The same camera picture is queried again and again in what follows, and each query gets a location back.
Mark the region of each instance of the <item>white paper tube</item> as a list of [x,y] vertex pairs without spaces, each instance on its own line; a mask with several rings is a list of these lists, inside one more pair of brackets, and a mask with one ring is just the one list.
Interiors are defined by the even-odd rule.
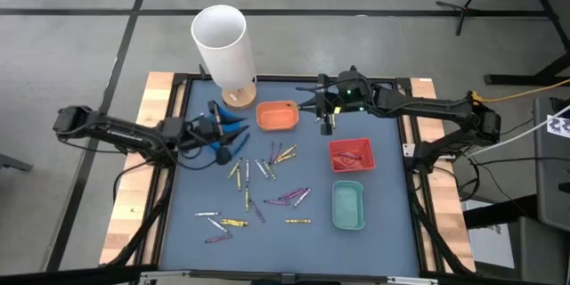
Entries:
[[251,84],[256,67],[246,18],[238,9],[219,4],[202,10],[191,33],[216,85],[235,90]]

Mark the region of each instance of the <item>dark blue table surface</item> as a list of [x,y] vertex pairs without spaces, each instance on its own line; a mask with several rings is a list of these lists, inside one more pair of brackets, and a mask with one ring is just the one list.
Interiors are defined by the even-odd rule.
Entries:
[[[310,93],[296,91],[295,86],[313,85],[260,82],[257,103],[303,102],[311,97]],[[187,118],[207,113],[209,100],[221,101],[220,88],[211,81],[194,81]],[[179,167],[168,212],[161,270],[419,275],[395,119],[378,119],[364,112],[340,114],[333,135],[322,136],[319,125],[314,123],[315,116],[310,113],[299,113],[294,130],[264,132],[257,125],[255,107],[231,112],[248,118],[244,124],[250,125],[251,137],[238,156],[250,159],[250,196],[266,221],[262,224],[253,210],[245,211],[245,189],[237,191],[235,177],[225,178],[235,160],[201,171]],[[359,137],[370,138],[376,169],[333,173],[328,142]],[[276,145],[283,143],[281,151],[294,143],[298,145],[295,158],[275,165],[277,181],[265,178],[253,162],[269,157],[271,141]],[[181,161],[198,167],[213,157],[213,151],[205,148],[196,159]],[[360,231],[339,230],[332,223],[332,184],[338,180],[354,180],[364,186],[365,226]],[[245,164],[242,185],[245,186]],[[313,191],[296,209],[262,201],[276,199],[299,187],[310,187]],[[205,239],[222,232],[205,218],[194,217],[200,211],[221,211],[223,214],[216,220],[244,219],[249,226],[229,227],[232,239],[206,244]],[[311,218],[313,223],[286,224],[287,218]]]

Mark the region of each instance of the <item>green tray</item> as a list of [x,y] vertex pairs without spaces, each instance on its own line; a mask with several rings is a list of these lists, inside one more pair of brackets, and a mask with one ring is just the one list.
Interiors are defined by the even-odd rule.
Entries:
[[364,227],[362,191],[358,182],[337,181],[332,186],[332,223],[340,229],[360,230]]

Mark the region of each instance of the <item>gray floor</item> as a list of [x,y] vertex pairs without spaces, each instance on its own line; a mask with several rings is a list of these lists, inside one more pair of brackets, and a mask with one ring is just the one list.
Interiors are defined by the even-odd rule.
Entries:
[[[134,0],[0,0],[0,7],[130,8]],[[443,0],[461,4],[465,0]],[[570,0],[550,0],[570,31]],[[437,9],[435,0],[145,0],[144,8]],[[539,9],[538,0],[476,0],[485,9]],[[141,17],[126,56],[110,114],[134,120],[149,71],[194,72],[200,62],[191,40],[192,17]],[[0,152],[36,166],[29,174],[0,171],[0,273],[41,269],[79,152],[56,142],[56,110],[96,107],[125,29],[125,17],[0,16]],[[441,98],[476,90],[500,97],[528,88],[486,86],[483,74],[533,74],[563,48],[546,20],[467,20],[461,37],[454,20],[436,18],[248,17],[259,73],[337,74],[351,64],[369,76],[431,77]],[[544,95],[568,96],[568,89]],[[492,107],[511,128],[531,117],[532,97]],[[479,160],[533,155],[532,137]],[[96,266],[111,211],[112,179],[120,156],[98,155],[62,268]],[[461,181],[472,173],[455,167]],[[534,192],[533,164],[492,167],[512,197]],[[483,173],[480,195],[505,200]]]

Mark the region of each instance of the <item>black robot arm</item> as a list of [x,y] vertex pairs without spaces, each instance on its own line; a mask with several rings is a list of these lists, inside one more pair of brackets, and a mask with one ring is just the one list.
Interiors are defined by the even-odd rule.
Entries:
[[[443,155],[459,155],[469,146],[486,146],[499,141],[501,116],[474,101],[471,93],[458,101],[410,97],[372,83],[355,66],[341,72],[336,81],[331,82],[324,74],[318,79],[318,86],[297,90],[315,93],[314,98],[298,106],[323,119],[321,134],[332,134],[331,115],[353,111],[366,111],[378,118],[409,115],[458,124],[458,130],[434,142],[417,143],[410,161],[411,168],[421,174],[431,173],[434,163]],[[338,89],[337,93],[329,91],[332,86]]]
[[101,114],[89,107],[71,106],[59,110],[53,130],[60,141],[85,137],[99,139],[115,145],[124,153],[138,152],[144,159],[161,167],[174,165],[178,151],[220,143],[220,148],[216,149],[216,163],[224,165],[232,159],[225,146],[248,126],[226,133],[222,125],[243,119],[222,115],[214,101],[208,102],[208,109],[214,116],[213,121],[203,115],[192,121],[165,118],[155,127],[148,127]]

